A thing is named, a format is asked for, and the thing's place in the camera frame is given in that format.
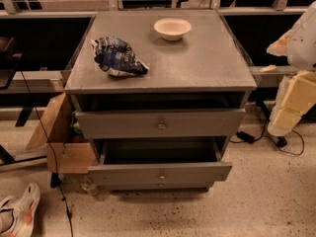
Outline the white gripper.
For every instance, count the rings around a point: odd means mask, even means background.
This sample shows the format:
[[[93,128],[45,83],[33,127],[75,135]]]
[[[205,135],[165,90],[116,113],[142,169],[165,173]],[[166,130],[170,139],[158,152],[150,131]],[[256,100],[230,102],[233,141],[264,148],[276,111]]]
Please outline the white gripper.
[[[291,30],[271,43],[267,53],[287,56],[287,44]],[[284,76],[276,93],[275,105],[270,114],[268,133],[273,136],[288,134],[316,104],[316,72],[300,71],[293,77]]]

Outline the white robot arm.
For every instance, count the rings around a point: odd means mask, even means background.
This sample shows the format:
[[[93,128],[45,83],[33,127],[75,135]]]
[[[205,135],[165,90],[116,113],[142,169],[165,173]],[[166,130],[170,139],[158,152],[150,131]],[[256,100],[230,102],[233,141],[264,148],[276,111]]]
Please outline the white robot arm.
[[[286,56],[288,64],[298,70],[294,76],[282,78],[268,124],[269,134],[285,136],[316,104],[316,2],[269,45],[267,53]]]

